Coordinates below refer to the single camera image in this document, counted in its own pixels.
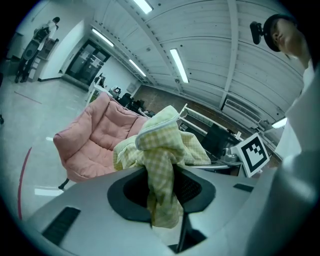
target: black cap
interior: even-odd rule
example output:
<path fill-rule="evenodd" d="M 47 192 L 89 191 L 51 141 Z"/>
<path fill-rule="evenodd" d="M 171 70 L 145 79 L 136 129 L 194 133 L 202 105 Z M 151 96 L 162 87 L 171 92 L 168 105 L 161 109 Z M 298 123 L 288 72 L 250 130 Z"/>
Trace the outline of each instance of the black cap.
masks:
<path fill-rule="evenodd" d="M 291 21 L 295 24 L 297 24 L 297 22 L 295 21 L 294 18 L 287 16 L 287 15 L 283 15 L 283 14 L 272 15 L 265 21 L 265 23 L 263 25 L 264 40 L 271 50 L 273 50 L 275 52 L 280 52 L 279 48 L 274 44 L 274 40 L 273 40 L 272 34 L 271 34 L 271 26 L 272 26 L 273 22 L 277 19 L 285 19 L 285 20 Z"/>

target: pink armchair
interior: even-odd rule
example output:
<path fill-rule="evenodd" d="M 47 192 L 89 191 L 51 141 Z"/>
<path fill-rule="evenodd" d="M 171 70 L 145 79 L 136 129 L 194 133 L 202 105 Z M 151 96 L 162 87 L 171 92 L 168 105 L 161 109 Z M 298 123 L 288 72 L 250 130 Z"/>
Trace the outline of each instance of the pink armchair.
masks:
<path fill-rule="evenodd" d="M 67 179 L 81 182 L 114 172 L 114 147 L 138 134 L 147 118 L 117 103 L 105 92 L 90 103 L 68 128 L 58 132 L 53 142 L 66 169 Z"/>

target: red floor line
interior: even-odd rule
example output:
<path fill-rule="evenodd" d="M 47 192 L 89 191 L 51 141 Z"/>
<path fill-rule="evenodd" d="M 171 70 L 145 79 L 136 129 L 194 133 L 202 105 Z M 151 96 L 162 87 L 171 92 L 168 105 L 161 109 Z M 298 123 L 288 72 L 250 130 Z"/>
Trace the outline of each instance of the red floor line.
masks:
<path fill-rule="evenodd" d="M 36 100 L 34 100 L 33 98 L 29 98 L 29 97 L 27 97 L 27 96 L 25 96 L 25 95 L 23 95 L 23 94 L 21 94 L 21 93 L 19 93 L 19 92 L 14 91 L 14 93 L 15 93 L 15 94 L 18 94 L 18 95 L 20 95 L 20 96 L 22 96 L 22 97 L 25 97 L 25 98 L 27 98 L 27 99 L 29 99 L 29 100 L 33 101 L 33 102 L 36 102 L 36 103 L 42 104 L 41 102 L 36 101 Z"/>
<path fill-rule="evenodd" d="M 25 168 L 27 165 L 27 161 L 30 155 L 30 151 L 31 151 L 32 147 L 29 148 L 28 153 L 26 153 L 23 165 L 22 165 L 22 169 L 21 169 L 21 173 L 20 173 L 20 180 L 19 180 L 19 188 L 18 188 L 18 216 L 19 219 L 22 220 L 22 212 L 21 212 L 21 187 L 22 187 L 22 179 L 24 177 L 24 173 L 25 173 Z"/>

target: black backpack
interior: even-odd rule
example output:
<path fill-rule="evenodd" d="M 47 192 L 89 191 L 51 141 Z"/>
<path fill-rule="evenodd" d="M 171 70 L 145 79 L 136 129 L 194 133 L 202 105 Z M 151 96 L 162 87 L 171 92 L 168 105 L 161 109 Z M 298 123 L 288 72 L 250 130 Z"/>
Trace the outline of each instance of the black backpack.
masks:
<path fill-rule="evenodd" d="M 37 30 L 33 36 L 33 40 L 36 40 L 38 43 L 41 43 L 47 36 L 50 34 L 50 29 L 48 25 L 43 26 Z"/>

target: chair leg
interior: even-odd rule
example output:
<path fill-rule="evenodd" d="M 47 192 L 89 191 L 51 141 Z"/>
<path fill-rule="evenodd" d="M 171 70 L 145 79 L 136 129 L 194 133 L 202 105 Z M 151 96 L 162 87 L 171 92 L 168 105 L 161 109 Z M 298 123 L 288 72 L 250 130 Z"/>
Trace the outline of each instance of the chair leg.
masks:
<path fill-rule="evenodd" d="M 58 189 L 63 190 L 65 188 L 65 185 L 69 182 L 69 179 L 66 178 L 66 180 L 64 181 L 64 183 L 62 183 L 60 186 L 58 186 Z"/>

